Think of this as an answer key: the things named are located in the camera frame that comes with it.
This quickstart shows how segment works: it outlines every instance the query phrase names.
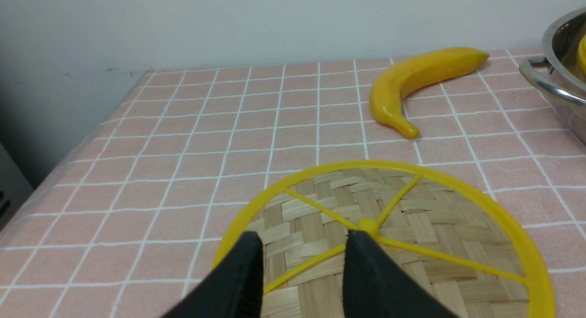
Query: yellow hub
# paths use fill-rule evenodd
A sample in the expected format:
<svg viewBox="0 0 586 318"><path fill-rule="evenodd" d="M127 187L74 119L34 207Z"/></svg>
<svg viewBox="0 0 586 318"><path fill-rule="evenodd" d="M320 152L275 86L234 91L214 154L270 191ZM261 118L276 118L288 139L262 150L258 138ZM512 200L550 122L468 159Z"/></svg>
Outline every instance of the yellow hub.
<svg viewBox="0 0 586 318"><path fill-rule="evenodd" d="M379 241L379 223L372 217L365 217L358 221L358 230L365 231L374 241Z"/></svg>

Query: yellow banana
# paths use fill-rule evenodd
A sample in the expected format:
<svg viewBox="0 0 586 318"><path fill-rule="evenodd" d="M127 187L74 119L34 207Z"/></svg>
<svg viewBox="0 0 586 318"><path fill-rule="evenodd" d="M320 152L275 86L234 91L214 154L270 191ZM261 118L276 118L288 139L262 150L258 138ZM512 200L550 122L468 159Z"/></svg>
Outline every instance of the yellow banana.
<svg viewBox="0 0 586 318"><path fill-rule="evenodd" d="M398 62L384 70L370 92L370 111L381 124L414 139L419 129L402 114L402 99L423 87L474 72L488 59L488 53L472 48L432 51Z"/></svg>

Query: yellow ring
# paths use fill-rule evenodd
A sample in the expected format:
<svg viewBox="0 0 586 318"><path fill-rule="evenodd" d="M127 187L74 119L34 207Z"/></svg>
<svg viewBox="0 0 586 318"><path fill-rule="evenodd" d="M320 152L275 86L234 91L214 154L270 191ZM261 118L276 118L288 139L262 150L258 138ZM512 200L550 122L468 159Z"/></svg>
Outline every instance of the yellow ring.
<svg viewBox="0 0 586 318"><path fill-rule="evenodd" d="M523 230L513 216L490 197L461 180L452 178L452 176L448 176L433 169L401 162L388 162L384 160L348 160L307 168L301 172L283 178L252 199L242 212L236 216L236 219L234 219L230 228L228 228L226 235L224 235L224 238L220 242L214 258L214 268L228 254L257 212L260 211L270 199L277 194L282 193L284 189L288 189L291 185L295 185L316 175L335 172L342 169L358 168L391 169L421 175L423 178L429 178L430 180L454 189L470 199L471 202L477 204L478 207L482 208L482 210L500 224L504 232L509 236L513 246L515 246L517 255L519 255L519 259L525 269L527 287L529 288L528 318L555 317L555 299L548 269L546 268L546 265L533 241L531 241L529 236L525 233L525 230Z"/></svg>

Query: white wall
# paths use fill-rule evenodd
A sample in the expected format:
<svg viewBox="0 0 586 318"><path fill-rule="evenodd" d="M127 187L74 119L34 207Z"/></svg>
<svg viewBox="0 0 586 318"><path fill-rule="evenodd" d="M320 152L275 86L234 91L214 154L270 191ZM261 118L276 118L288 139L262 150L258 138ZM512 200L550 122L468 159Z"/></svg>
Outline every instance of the white wall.
<svg viewBox="0 0 586 318"><path fill-rule="evenodd" d="M382 57L454 45L536 47L548 24L584 5L0 0L0 140L36 184L103 120L142 70Z"/></svg>

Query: stainless steel pot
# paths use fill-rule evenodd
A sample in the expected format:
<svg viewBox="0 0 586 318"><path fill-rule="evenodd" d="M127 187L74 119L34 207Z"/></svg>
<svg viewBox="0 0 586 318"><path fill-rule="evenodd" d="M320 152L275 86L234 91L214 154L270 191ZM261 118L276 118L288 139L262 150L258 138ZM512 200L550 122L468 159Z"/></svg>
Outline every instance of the stainless steel pot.
<svg viewBox="0 0 586 318"><path fill-rule="evenodd" d="M586 143L586 76L580 72L577 52L586 35L586 8L575 10L551 24L543 35L543 56L527 58L521 74L542 91L564 122ZM548 68L541 74L536 68Z"/></svg>

